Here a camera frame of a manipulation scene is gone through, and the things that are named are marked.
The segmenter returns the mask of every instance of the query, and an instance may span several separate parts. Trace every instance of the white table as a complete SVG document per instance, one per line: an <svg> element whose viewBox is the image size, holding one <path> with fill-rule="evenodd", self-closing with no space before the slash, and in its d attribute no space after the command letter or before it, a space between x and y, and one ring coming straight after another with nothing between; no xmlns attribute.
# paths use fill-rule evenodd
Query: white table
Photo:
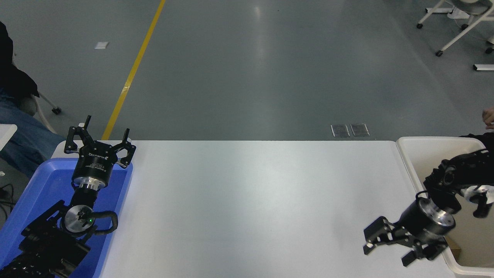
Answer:
<svg viewBox="0 0 494 278"><path fill-rule="evenodd" d="M16 125L0 124L0 150L5 147L5 144L7 144L16 131Z"/></svg>
<svg viewBox="0 0 494 278"><path fill-rule="evenodd" d="M101 277L454 277L442 256L403 267L400 245L363 254L363 229L414 199L394 142L133 144Z"/></svg>

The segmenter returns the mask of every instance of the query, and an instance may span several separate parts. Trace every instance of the human hand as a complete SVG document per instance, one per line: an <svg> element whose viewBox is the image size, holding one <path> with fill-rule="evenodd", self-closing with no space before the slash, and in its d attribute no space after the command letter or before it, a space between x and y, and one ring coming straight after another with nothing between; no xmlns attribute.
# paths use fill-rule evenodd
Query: human hand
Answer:
<svg viewBox="0 0 494 278"><path fill-rule="evenodd" d="M482 120L486 124L486 129L494 129L494 106L482 111Z"/></svg>

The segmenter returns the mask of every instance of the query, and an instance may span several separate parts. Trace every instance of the gray floor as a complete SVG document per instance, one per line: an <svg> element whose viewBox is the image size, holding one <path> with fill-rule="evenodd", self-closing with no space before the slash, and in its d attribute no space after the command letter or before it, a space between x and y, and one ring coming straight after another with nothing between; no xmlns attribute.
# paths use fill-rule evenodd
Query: gray floor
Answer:
<svg viewBox="0 0 494 278"><path fill-rule="evenodd" d="M0 2L16 64L63 109L44 105L58 133L91 114L102 136L159 2ZM352 123L370 136L345 140L481 134L494 73L472 65L494 63L494 25L438 58L459 28L444 14L415 27L434 2L167 0L111 138L334 140L330 124Z"/></svg>

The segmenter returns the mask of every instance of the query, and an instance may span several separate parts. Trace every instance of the white plastic bin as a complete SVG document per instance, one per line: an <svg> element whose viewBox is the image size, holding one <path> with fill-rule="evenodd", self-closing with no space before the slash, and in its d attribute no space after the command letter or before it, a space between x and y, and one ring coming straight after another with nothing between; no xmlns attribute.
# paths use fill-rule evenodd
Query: white plastic bin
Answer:
<svg viewBox="0 0 494 278"><path fill-rule="evenodd" d="M424 190L422 182L441 160L485 148L477 139L457 137L402 137L396 145L417 192ZM477 219L472 215L477 206L459 195L457 199L462 210L454 215L456 228L448 236L461 254L457 262L448 248L444 259L457 277L494 278L494 211Z"/></svg>

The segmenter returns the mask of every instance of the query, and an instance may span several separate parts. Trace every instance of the yellow floor line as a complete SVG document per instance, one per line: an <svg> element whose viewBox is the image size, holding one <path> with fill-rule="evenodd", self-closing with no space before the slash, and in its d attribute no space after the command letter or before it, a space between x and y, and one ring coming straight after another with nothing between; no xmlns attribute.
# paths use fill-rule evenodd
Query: yellow floor line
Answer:
<svg viewBox="0 0 494 278"><path fill-rule="evenodd" d="M106 125L105 132L103 133L103 137L101 138L102 140L108 140L110 138L110 134L112 133L113 126L115 125L115 122L117 121L117 118L120 114L120 110L125 101L125 97L127 97L128 89L130 89L130 85L132 85L132 81L134 80L135 73L137 72L137 69L139 68L139 64L141 63L142 56L144 56L144 52L146 52L146 48L148 47L149 40L151 39L151 36L153 34L154 27L158 22L158 18L161 15L161 10L163 9L163 5L165 4L165 1L166 0L161 0L160 5L156 10L153 21L151 22L151 26L149 26L148 33L146 34L146 37L142 42L141 49L139 50L139 53L137 54L137 57L134 61L134 65L132 66L132 69L128 74L127 81L125 82L122 92L120 93L119 99L117 100L117 104L115 104L115 108L113 109L112 115L110 116L110 120Z"/></svg>

